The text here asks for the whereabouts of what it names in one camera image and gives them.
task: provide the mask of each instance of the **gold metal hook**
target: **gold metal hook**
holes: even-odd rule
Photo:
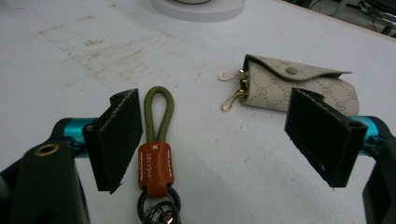
[[[230,112],[233,107],[233,102],[236,98],[243,98],[246,93],[243,90],[236,91],[230,98],[228,98],[222,105],[221,109],[225,112]]]
[[[222,72],[219,74],[219,78],[222,81],[227,81],[227,80],[237,77],[243,73],[244,73],[244,70],[239,70],[237,72]]]

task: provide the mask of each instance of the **white table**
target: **white table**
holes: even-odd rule
[[[147,0],[1,1],[0,170],[59,119],[98,117],[112,94],[138,88],[143,102],[161,85],[176,100],[167,140],[183,223],[364,223],[374,161],[358,158],[347,188],[329,188],[283,131],[285,113],[219,109],[238,82],[218,73],[247,53],[349,70],[360,114],[395,132],[395,52],[394,39],[273,0],[214,23],[168,18]],[[96,190],[89,160],[77,166],[92,223],[139,222],[136,157],[113,195]]]

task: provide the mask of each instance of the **key case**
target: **key case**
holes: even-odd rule
[[[240,77],[241,82],[241,89],[224,102],[222,109],[231,110],[238,98],[244,105],[287,111],[291,88],[299,88],[324,95],[328,105],[346,116],[357,115],[355,88],[339,78],[343,74],[350,72],[248,54],[242,70],[219,75],[224,81]]]

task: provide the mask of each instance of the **key ring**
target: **key ring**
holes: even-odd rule
[[[152,101],[159,93],[167,103],[163,120],[161,122],[158,135],[155,136],[154,121],[152,118]],[[138,185],[143,190],[137,201],[137,214],[142,223],[155,223],[155,217],[160,217],[163,223],[166,219],[169,223],[180,223],[180,198],[177,192],[171,187],[175,177],[173,174],[171,148],[165,142],[167,129],[169,127],[175,102],[172,94],[164,87],[153,87],[148,91],[144,102],[144,113],[146,122],[147,143],[138,149]],[[162,198],[170,196],[173,202],[163,201],[151,206],[146,212],[144,204],[147,198]]]
[[[171,196],[176,206],[177,212],[180,212],[180,197],[178,196],[175,189],[172,187],[168,187],[168,194]],[[147,198],[148,192],[146,190],[143,190],[143,192],[140,194],[139,200],[137,201],[137,214],[139,215],[139,218],[142,222],[145,220],[145,201]]]

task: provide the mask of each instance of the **white round object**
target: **white round object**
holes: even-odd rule
[[[239,16],[245,0],[210,0],[192,5],[175,0],[151,0],[151,4],[162,14],[183,21],[227,21]]]
[[[187,4],[201,4],[201,3],[208,2],[210,0],[175,0],[175,1],[181,2],[181,3],[187,3]]]

